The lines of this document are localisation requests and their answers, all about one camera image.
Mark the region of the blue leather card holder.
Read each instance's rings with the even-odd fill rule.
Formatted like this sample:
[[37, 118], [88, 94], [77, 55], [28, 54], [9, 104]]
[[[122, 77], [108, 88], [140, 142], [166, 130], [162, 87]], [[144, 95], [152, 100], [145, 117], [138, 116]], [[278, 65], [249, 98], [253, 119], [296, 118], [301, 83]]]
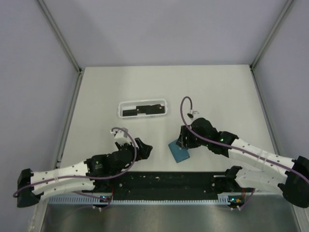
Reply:
[[190, 158], [188, 150], [178, 146], [177, 140], [169, 143], [168, 147], [176, 163], [180, 163]]

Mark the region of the white plastic basket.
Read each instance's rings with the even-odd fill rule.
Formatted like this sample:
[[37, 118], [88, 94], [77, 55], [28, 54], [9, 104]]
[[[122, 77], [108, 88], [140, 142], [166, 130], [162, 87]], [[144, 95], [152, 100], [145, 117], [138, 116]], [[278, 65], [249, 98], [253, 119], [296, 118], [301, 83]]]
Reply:
[[152, 118], [165, 116], [168, 106], [165, 99], [123, 101], [118, 104], [117, 110], [121, 119]]

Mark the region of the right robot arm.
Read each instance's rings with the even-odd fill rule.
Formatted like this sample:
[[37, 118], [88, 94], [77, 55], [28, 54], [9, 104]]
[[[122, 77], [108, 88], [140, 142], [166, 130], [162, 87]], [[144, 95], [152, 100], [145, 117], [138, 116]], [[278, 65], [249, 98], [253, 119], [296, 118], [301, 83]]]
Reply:
[[225, 179], [230, 191], [255, 188], [282, 195], [297, 207], [309, 206], [309, 160], [303, 156], [292, 159], [264, 151], [235, 134], [218, 131], [201, 117], [193, 120], [189, 126], [181, 126], [175, 145], [176, 151], [204, 146], [216, 155], [256, 168], [256, 171], [243, 167], [230, 168]]

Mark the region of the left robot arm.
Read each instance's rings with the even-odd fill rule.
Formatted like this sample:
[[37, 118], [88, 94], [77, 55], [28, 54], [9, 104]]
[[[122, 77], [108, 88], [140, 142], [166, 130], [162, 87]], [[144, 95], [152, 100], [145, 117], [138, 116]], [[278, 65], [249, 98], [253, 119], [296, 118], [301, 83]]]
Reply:
[[41, 200], [74, 191], [106, 191], [109, 180], [124, 175], [140, 160], [149, 158], [153, 147], [140, 138], [134, 142], [115, 143], [117, 150], [110, 154], [94, 155], [77, 164], [45, 172], [30, 168], [21, 171], [17, 180], [17, 207], [25, 208]]

